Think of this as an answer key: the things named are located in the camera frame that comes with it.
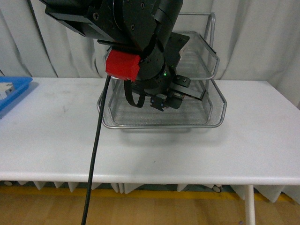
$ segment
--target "red cap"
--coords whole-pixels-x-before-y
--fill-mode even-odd
[[[106,60],[106,72],[109,76],[134,82],[140,70],[140,60],[139,55],[111,50]]]

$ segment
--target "blue plastic bin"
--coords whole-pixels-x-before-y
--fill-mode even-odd
[[[26,91],[31,81],[31,77],[0,77],[0,83],[13,83],[15,87],[15,90],[7,98],[0,100],[0,111]]]

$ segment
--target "cable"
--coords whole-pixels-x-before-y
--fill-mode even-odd
[[[86,219],[87,219],[87,216],[88,216],[88,211],[89,211],[90,193],[91,193],[91,190],[92,190],[92,181],[93,181],[94,167],[95,167],[95,161],[96,161],[96,154],[97,154],[97,148],[98,148],[98,143],[99,143],[99,138],[100,138],[100,130],[101,130],[101,124],[102,124],[102,118],[103,118],[103,112],[104,112],[105,99],[106,99],[106,94],[107,94],[110,79],[111,79],[111,77],[107,76],[105,86],[104,86],[104,89],[103,89],[103,92],[102,92],[101,106],[100,106],[100,110],[99,110],[99,118],[98,118],[96,137],[95,137],[95,142],[94,142],[92,158],[90,160],[90,172],[89,172],[88,189],[87,189],[86,197],[85,197],[85,204],[84,204],[84,211],[83,211],[81,225],[85,225]]]

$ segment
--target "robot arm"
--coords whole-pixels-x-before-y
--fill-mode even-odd
[[[183,0],[40,1],[58,22],[112,47],[106,71],[124,80],[131,105],[142,107],[145,97],[150,97],[151,106],[161,111],[180,107],[190,80],[177,75],[176,67],[189,37],[172,30]],[[126,68],[136,69],[129,75],[123,73]],[[140,95],[138,104],[132,92]]]

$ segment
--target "white backdrop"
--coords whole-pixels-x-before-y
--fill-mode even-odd
[[[66,29],[38,0],[0,0],[0,76],[104,77],[106,46]],[[300,108],[299,0],[184,0],[215,12],[217,79],[266,80]],[[177,27],[202,27],[179,19]]]

